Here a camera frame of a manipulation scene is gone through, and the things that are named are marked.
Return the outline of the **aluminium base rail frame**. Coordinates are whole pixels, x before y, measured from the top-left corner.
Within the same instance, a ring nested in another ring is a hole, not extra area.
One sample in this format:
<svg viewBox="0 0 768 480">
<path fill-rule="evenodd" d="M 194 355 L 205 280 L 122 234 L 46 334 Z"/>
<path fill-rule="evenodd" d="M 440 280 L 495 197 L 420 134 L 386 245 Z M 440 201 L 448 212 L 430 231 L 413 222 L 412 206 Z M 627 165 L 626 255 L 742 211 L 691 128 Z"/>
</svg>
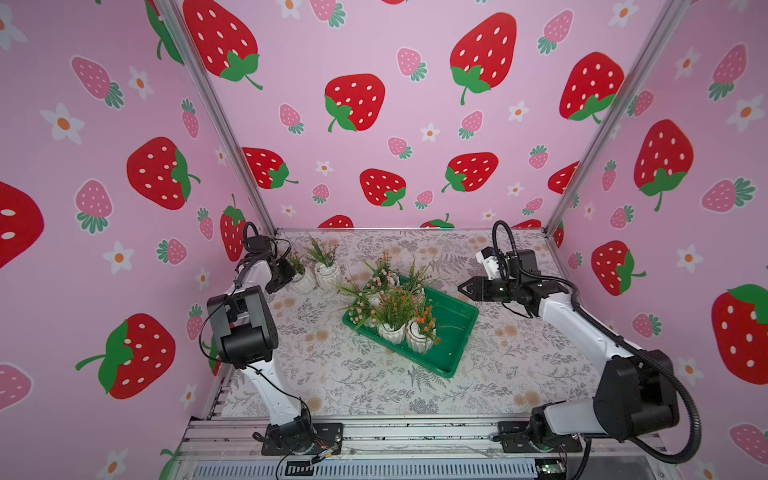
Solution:
<svg viewBox="0 0 768 480">
<path fill-rule="evenodd" d="M 630 443 L 570 437 L 538 451 L 501 442 L 523 430 L 523 415 L 320 416 L 340 430 L 333 453 L 263 454 L 253 437 L 261 418 L 190 423 L 170 467 L 171 479 L 671 479 L 673 470 Z"/>
</svg>

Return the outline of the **green grass pot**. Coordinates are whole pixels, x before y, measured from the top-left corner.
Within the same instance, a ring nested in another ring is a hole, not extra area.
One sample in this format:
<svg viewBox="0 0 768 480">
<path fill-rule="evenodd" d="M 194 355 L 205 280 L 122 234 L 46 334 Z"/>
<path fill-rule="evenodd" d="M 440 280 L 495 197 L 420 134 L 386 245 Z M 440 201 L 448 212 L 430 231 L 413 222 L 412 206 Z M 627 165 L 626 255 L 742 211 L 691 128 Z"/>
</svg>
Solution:
<svg viewBox="0 0 768 480">
<path fill-rule="evenodd" d="M 413 294 L 404 287 L 395 287 L 378 294 L 379 303 L 372 312 L 378 335 L 392 345 L 405 339 L 406 327 L 416 316 Z"/>
</svg>

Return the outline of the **green gypsophila pot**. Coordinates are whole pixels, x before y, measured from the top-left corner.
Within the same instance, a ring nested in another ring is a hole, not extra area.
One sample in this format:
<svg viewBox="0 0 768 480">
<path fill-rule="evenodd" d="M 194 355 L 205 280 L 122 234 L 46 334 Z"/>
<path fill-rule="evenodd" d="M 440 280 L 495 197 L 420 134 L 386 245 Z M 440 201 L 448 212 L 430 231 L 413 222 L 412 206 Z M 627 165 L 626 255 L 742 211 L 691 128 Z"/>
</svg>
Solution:
<svg viewBox="0 0 768 480">
<path fill-rule="evenodd" d="M 434 283 L 434 278 L 430 274 L 428 264 L 417 266 L 413 262 L 410 266 L 407 280 L 403 283 L 403 288 L 410 294 L 416 305 L 422 304 L 426 300 L 426 289 Z"/>
</svg>

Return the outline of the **pink gypsophila pot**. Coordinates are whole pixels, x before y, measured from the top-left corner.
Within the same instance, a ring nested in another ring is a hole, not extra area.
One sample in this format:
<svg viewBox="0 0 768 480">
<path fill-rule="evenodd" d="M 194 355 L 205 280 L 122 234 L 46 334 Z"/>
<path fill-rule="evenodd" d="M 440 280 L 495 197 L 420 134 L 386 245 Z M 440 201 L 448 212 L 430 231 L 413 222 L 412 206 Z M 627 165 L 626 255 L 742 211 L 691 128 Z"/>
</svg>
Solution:
<svg viewBox="0 0 768 480">
<path fill-rule="evenodd" d="M 375 261 L 373 266 L 368 265 L 372 271 L 371 278 L 367 281 L 365 289 L 373 294 L 385 294 L 400 286 L 398 274 L 392 269 L 392 257 L 384 251 Z"/>
<path fill-rule="evenodd" d="M 378 326 L 378 309 L 381 299 L 377 292 L 370 287 L 361 288 L 353 282 L 339 285 L 338 290 L 350 299 L 346 315 L 355 329 L 362 327 L 373 329 Z"/>
</svg>

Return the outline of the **orange gypsophila pot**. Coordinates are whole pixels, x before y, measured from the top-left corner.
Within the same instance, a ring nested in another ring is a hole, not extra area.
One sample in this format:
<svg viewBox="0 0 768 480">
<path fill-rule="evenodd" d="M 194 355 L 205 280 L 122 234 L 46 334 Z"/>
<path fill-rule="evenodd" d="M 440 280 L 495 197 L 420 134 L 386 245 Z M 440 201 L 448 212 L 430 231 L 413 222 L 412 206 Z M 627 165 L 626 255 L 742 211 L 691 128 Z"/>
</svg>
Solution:
<svg viewBox="0 0 768 480">
<path fill-rule="evenodd" d="M 432 302 L 426 299 L 422 304 L 415 306 L 415 316 L 407 324 L 406 342 L 416 353 L 425 354 L 440 343 L 433 310 Z"/>
</svg>

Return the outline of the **green plastic storage box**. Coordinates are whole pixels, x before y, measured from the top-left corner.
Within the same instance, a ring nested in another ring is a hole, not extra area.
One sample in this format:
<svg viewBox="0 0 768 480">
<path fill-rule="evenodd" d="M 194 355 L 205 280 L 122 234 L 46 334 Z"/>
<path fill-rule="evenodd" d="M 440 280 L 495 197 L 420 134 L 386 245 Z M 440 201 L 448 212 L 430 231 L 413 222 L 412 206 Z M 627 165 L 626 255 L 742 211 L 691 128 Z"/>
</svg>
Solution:
<svg viewBox="0 0 768 480">
<path fill-rule="evenodd" d="M 399 275 L 388 285 L 341 285 L 349 297 L 342 323 L 426 370 L 451 378 L 479 317 L 476 307 Z"/>
</svg>

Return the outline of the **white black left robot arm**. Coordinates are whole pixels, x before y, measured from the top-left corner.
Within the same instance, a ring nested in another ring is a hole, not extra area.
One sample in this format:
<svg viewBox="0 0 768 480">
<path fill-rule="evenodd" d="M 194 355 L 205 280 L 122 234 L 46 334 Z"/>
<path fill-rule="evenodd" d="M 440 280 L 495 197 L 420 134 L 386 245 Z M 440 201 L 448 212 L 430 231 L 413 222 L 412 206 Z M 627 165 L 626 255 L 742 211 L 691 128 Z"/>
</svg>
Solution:
<svg viewBox="0 0 768 480">
<path fill-rule="evenodd" d="M 274 358 L 278 330 L 266 299 L 290 283 L 295 269 L 279 253 L 278 241 L 259 234 L 251 222 L 234 239 L 246 255 L 238 262 L 232 289 L 207 301 L 213 347 L 209 358 L 241 371 L 261 396 L 269 424 L 253 437 L 262 444 L 262 454 L 299 454 L 312 448 L 316 431 L 309 407 L 283 386 Z"/>
</svg>

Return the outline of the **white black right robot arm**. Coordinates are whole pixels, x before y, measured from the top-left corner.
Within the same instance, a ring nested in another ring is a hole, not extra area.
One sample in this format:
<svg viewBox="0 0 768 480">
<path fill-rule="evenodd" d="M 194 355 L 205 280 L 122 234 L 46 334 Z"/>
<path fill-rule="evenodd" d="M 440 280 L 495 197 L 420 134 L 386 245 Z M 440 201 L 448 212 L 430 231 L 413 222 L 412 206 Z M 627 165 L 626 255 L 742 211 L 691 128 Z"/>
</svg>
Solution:
<svg viewBox="0 0 768 480">
<path fill-rule="evenodd" d="M 485 272 L 461 283 L 459 292 L 504 308 L 516 303 L 521 316 L 555 327 L 592 362 L 600 382 L 593 397 L 536 407 L 524 429 L 499 432 L 494 441 L 548 451 L 578 436 L 589 453 L 593 439 L 607 438 L 632 443 L 663 463 L 692 460 L 702 443 L 702 420 L 670 358 L 610 330 L 583 307 L 573 282 L 540 272 L 533 251 L 515 245 L 503 250 L 500 231 L 510 234 L 512 229 L 502 220 L 493 224 L 491 246 L 477 255 Z"/>
</svg>

